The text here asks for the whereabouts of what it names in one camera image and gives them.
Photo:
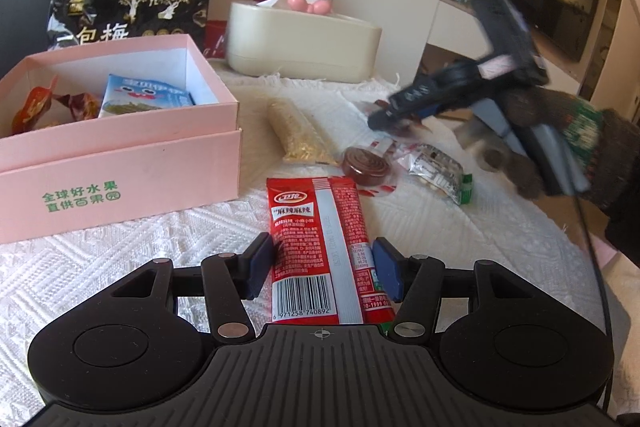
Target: blue snack packet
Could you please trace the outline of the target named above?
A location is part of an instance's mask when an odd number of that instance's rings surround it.
[[[191,95],[171,84],[110,74],[98,118],[190,105]]]

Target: brown candy roll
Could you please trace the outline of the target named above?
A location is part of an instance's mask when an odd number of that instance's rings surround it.
[[[342,172],[363,187],[382,185],[391,172],[391,164],[384,158],[360,147],[344,152]]]

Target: candy wrapper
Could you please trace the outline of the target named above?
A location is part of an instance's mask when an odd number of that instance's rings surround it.
[[[100,102],[94,95],[88,92],[80,94],[53,95],[53,99],[69,108],[74,122],[93,120],[98,118]]]
[[[397,143],[389,137],[368,147],[348,147],[342,156],[342,172],[358,184],[361,196],[387,196],[398,187],[398,168],[393,162]]]
[[[34,87],[27,95],[22,109],[18,111],[11,123],[11,133],[21,134],[30,130],[38,123],[38,120],[51,108],[53,90],[56,89],[58,76],[51,79],[49,87]]]
[[[290,100],[270,100],[267,115],[285,150],[285,163],[338,166],[314,126]]]
[[[472,175],[465,174],[460,163],[433,145],[402,147],[396,153],[396,162],[457,204],[470,203]]]
[[[191,95],[171,84],[110,74],[98,117],[190,105]]]
[[[267,180],[273,322],[380,324],[394,319],[374,268],[355,183],[348,178]]]
[[[49,49],[187,33],[202,50],[209,0],[51,0]]]

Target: clear plastic wrapper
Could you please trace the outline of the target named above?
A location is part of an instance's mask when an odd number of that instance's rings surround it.
[[[393,154],[398,144],[381,137],[367,147],[347,147],[342,155],[342,172],[358,184],[358,193],[369,198],[386,196],[398,187],[398,167]]]
[[[338,166],[314,126],[290,100],[270,100],[267,115],[285,150],[285,163]]]
[[[403,146],[396,153],[396,163],[456,204],[470,203],[472,175],[465,174],[460,163],[433,145]]]

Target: brown glove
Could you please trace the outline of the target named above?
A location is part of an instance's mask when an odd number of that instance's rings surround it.
[[[585,199],[605,212],[625,190],[640,152],[638,127],[613,110],[598,111],[581,98],[539,87],[511,91],[503,103],[513,126],[545,123],[562,133],[591,182]],[[528,158],[497,155],[488,148],[484,159],[500,168],[523,197],[534,199],[542,194],[542,179]]]

